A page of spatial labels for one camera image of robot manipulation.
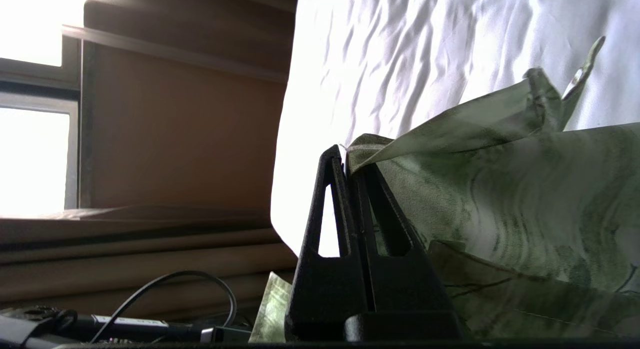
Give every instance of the leaf pattern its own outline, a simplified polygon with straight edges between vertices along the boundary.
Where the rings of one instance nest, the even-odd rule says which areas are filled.
[[[603,41],[562,97],[530,69],[398,139],[362,135],[347,150],[350,171],[379,167],[426,249],[464,248],[441,275],[452,296],[469,292],[456,306],[476,336],[640,335],[640,124],[563,131]]]

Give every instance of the black cord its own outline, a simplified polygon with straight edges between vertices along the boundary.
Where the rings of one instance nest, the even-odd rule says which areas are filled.
[[[220,288],[222,288],[222,290],[224,290],[226,292],[226,295],[229,297],[229,302],[231,303],[231,308],[229,310],[229,315],[226,318],[226,321],[224,322],[224,326],[228,326],[229,324],[234,322],[234,320],[236,319],[236,311],[238,310],[238,302],[236,301],[236,296],[234,296],[233,292],[231,291],[231,288],[229,288],[227,283],[225,283],[224,281],[220,280],[220,278],[218,278],[217,276],[213,276],[211,274],[205,273],[204,271],[197,271],[197,270],[176,271],[175,273],[163,275],[163,276],[160,276],[160,278],[156,278],[156,279],[153,279],[153,280],[149,281],[144,286],[142,286],[140,289],[138,289],[137,292],[134,292],[133,295],[128,297],[128,299],[126,299],[122,303],[122,305],[118,308],[118,310],[116,310],[113,313],[113,315],[111,315],[111,319],[109,319],[109,321],[105,322],[105,324],[102,326],[102,328],[100,328],[100,330],[98,330],[98,333],[96,333],[96,335],[93,337],[93,339],[91,339],[89,341],[89,344],[94,344],[100,338],[100,336],[102,336],[103,333],[107,329],[109,329],[110,326],[112,326],[114,324],[116,319],[118,319],[118,317],[120,315],[122,315],[122,313],[125,310],[127,310],[127,308],[129,306],[131,306],[131,304],[133,304],[138,298],[140,298],[142,296],[142,294],[146,293],[148,290],[150,290],[154,286],[162,284],[162,283],[168,281],[169,279],[173,279],[173,278],[176,278],[176,277],[182,277],[182,276],[196,276],[196,277],[205,278],[205,279],[208,279],[210,281],[213,281],[214,283],[217,283],[217,285],[219,285]]]

